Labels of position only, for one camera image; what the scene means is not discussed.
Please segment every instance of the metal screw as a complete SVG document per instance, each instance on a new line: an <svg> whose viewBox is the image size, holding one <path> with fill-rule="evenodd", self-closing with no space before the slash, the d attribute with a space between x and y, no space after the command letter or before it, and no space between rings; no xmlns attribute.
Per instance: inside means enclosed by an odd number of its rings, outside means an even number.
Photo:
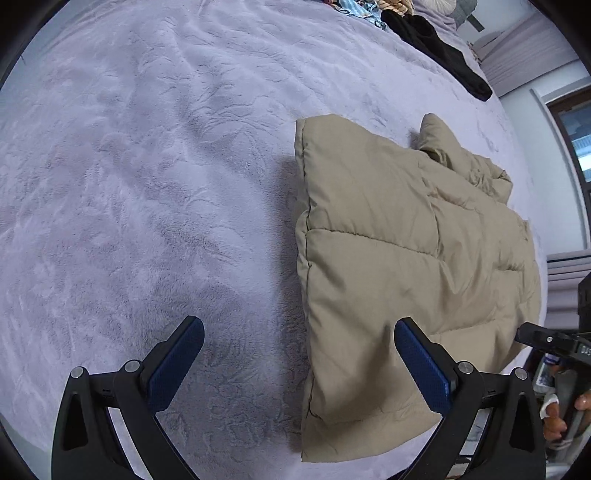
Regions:
<svg viewBox="0 0 591 480"><path fill-rule="evenodd" d="M130 374L133 372L137 372L139 368L139 362L137 360L130 360L125 364L125 371L129 372Z"/></svg>
<svg viewBox="0 0 591 480"><path fill-rule="evenodd" d="M72 378L80 378L84 373L84 369L82 367L74 367L70 372L70 376Z"/></svg>
<svg viewBox="0 0 591 480"><path fill-rule="evenodd" d="M470 362L460 362L457 366L463 374L471 374L474 371L474 365Z"/></svg>
<svg viewBox="0 0 591 480"><path fill-rule="evenodd" d="M525 370L523 370L522 368L516 368L515 369L515 376L517 378L519 378L520 380L526 380L527 379L527 372Z"/></svg>

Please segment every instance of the black garment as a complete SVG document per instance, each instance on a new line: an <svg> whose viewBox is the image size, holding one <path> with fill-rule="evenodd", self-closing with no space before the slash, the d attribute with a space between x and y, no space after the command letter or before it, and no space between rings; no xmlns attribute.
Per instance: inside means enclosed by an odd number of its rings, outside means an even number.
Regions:
<svg viewBox="0 0 591 480"><path fill-rule="evenodd" d="M406 43L422 51L451 73L473 96L483 102L492 96L491 88L470 69L462 52L442 42L426 18L409 14L401 17L392 10L384 10L382 20Z"/></svg>

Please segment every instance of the white round object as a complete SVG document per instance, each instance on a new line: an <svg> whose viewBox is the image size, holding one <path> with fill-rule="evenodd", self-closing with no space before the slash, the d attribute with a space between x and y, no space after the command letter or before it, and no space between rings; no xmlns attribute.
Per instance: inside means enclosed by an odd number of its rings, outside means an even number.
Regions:
<svg viewBox="0 0 591 480"><path fill-rule="evenodd" d="M421 0L421 4L442 15L449 15L456 9L456 0Z"/></svg>

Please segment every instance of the white wall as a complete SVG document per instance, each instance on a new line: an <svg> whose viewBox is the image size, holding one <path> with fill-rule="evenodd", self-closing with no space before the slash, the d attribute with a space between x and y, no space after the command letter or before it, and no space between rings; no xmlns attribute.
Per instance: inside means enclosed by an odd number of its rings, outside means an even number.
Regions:
<svg viewBox="0 0 591 480"><path fill-rule="evenodd" d="M581 87L584 79L591 83L583 64L575 61L501 97L524 149L545 214L546 222L540 236L546 254L589 248L579 181L560 133L543 105L553 95L558 96L557 90L564 94L565 87L573 83Z"/></svg>
<svg viewBox="0 0 591 480"><path fill-rule="evenodd" d="M478 32L468 22L457 29L459 35L466 41L474 43L491 32L503 32L535 11L535 7L528 0L478 0L476 9L472 13L485 29Z"/></svg>

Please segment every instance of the window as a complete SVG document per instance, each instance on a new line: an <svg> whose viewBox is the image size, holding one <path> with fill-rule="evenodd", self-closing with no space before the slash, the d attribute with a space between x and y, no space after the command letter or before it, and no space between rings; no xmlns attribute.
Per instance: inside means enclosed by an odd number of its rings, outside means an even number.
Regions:
<svg viewBox="0 0 591 480"><path fill-rule="evenodd" d="M569 148L591 226L591 87L548 104Z"/></svg>

